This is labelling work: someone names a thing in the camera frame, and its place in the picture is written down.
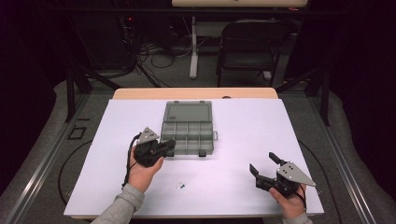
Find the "hand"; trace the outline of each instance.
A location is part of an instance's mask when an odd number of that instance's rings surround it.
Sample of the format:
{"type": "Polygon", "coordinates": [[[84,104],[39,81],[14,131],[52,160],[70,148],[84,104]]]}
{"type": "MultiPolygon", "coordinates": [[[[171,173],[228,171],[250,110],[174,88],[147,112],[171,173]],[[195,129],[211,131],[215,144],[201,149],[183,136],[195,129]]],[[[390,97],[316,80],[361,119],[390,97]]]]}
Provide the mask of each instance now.
{"type": "MultiPolygon", "coordinates": [[[[306,185],[302,184],[301,187],[297,189],[297,193],[304,197],[305,189],[306,185]]],[[[270,188],[269,192],[282,207],[283,218],[294,218],[305,213],[304,203],[297,195],[291,194],[288,198],[285,198],[274,188],[270,188]]]]}
{"type": "Polygon", "coordinates": [[[134,165],[129,173],[128,184],[144,193],[149,188],[152,177],[154,177],[163,166],[163,157],[159,158],[153,166],[144,167],[134,159],[134,149],[135,147],[131,150],[130,164],[134,165]]]}

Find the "wire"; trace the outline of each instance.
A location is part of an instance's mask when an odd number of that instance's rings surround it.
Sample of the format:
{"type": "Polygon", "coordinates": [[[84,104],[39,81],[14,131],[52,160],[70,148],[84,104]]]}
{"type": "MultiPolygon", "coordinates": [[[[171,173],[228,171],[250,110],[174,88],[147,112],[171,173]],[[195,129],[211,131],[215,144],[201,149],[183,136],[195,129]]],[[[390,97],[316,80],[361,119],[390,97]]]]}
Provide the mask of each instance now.
{"type": "Polygon", "coordinates": [[[300,185],[300,188],[303,190],[304,197],[301,196],[301,194],[297,193],[297,191],[294,191],[294,194],[301,199],[301,201],[303,202],[303,205],[304,205],[304,210],[306,211],[305,190],[304,190],[304,188],[303,188],[303,186],[301,184],[299,184],[299,185],[300,185]]]}
{"type": "Polygon", "coordinates": [[[317,161],[317,163],[318,163],[318,165],[319,165],[319,167],[320,167],[320,169],[321,169],[321,171],[322,171],[322,173],[323,173],[323,175],[324,175],[324,177],[325,177],[325,179],[326,179],[327,186],[329,187],[330,195],[332,196],[332,201],[334,202],[335,211],[336,211],[337,216],[338,216],[338,221],[339,221],[340,224],[342,224],[343,222],[342,222],[341,216],[340,216],[340,209],[339,209],[339,207],[338,207],[337,202],[335,201],[335,197],[334,197],[334,194],[333,194],[333,191],[332,191],[332,186],[330,185],[329,177],[326,175],[326,173],[325,173],[325,171],[324,171],[324,168],[323,168],[322,164],[320,163],[320,161],[319,161],[318,157],[315,155],[315,153],[311,150],[311,148],[309,148],[306,144],[304,144],[304,143],[303,143],[302,141],[300,141],[299,139],[297,139],[297,141],[298,141],[306,150],[308,150],[308,151],[311,153],[311,155],[314,157],[314,159],[317,161]]]}
{"type": "Polygon", "coordinates": [[[124,178],[124,182],[123,182],[123,184],[122,184],[122,188],[128,183],[129,173],[130,173],[132,167],[134,167],[134,165],[137,163],[137,161],[136,161],[134,164],[130,165],[130,164],[131,164],[132,147],[134,146],[134,141],[136,141],[136,139],[138,139],[138,138],[140,137],[141,134],[142,134],[142,133],[137,134],[137,135],[132,139],[131,144],[129,145],[129,149],[128,149],[128,159],[127,159],[127,161],[126,161],[126,175],[125,175],[125,178],[124,178]]]}
{"type": "Polygon", "coordinates": [[[84,147],[85,145],[88,145],[89,143],[91,143],[92,140],[85,142],[83,144],[81,144],[79,147],[77,147],[76,149],[73,150],[72,153],[70,153],[70,155],[67,157],[67,159],[64,161],[64,163],[62,164],[61,170],[59,171],[58,174],[58,192],[59,195],[61,196],[61,200],[62,202],[64,202],[64,205],[67,205],[67,201],[64,198],[64,195],[62,194],[62,187],[61,187],[61,179],[62,179],[62,172],[64,171],[64,167],[66,166],[67,162],[70,160],[70,158],[72,158],[72,156],[82,147],[84,147]]]}

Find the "table leg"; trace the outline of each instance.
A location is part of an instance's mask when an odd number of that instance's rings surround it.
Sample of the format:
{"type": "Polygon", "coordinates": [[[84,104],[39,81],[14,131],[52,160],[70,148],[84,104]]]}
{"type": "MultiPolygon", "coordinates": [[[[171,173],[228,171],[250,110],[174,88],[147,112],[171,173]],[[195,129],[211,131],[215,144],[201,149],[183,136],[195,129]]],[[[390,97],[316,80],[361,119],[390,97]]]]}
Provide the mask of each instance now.
{"type": "Polygon", "coordinates": [[[197,67],[198,67],[198,52],[197,52],[197,27],[195,17],[192,17],[191,23],[191,66],[190,66],[190,78],[197,78],[197,67]]]}

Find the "white table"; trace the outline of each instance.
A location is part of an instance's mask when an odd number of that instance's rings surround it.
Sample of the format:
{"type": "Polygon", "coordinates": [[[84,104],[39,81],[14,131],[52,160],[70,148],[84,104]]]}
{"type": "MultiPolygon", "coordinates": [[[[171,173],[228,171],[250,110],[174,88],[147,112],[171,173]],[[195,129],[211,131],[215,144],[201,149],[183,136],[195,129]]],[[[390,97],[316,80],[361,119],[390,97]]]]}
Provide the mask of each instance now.
{"type": "MultiPolygon", "coordinates": [[[[278,165],[268,158],[272,151],[285,161],[294,161],[309,175],[282,101],[195,99],[212,102],[214,131],[219,133],[213,155],[167,158],[134,217],[280,215],[280,208],[269,193],[256,189],[248,165],[252,163],[261,175],[275,177],[278,165]]],[[[66,216],[97,217],[114,201],[121,192],[128,146],[133,136],[147,126],[161,133],[167,101],[110,100],[64,211],[66,216]]],[[[308,187],[306,195],[307,213],[322,214],[316,190],[308,187]]]]}
{"type": "MultiPolygon", "coordinates": [[[[306,7],[307,0],[172,0],[173,7],[306,7]]],[[[195,17],[192,17],[191,23],[191,67],[190,78],[197,78],[198,66],[198,48],[197,36],[208,35],[220,36],[221,30],[226,24],[225,22],[217,22],[217,24],[201,24],[202,31],[199,31],[200,24],[197,23],[195,17]]]]}

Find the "forearm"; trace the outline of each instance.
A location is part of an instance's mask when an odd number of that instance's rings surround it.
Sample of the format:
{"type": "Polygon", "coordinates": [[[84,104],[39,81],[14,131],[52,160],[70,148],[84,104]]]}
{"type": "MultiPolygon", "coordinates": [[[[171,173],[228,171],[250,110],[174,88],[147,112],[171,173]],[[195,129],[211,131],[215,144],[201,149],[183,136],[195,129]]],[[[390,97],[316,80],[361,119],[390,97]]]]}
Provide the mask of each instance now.
{"type": "Polygon", "coordinates": [[[129,223],[134,212],[142,206],[145,195],[127,184],[122,193],[117,195],[111,204],[93,223],[129,223]]]}
{"type": "Polygon", "coordinates": [[[283,224],[312,224],[312,221],[308,218],[306,213],[303,213],[294,218],[283,219],[283,224]]]}

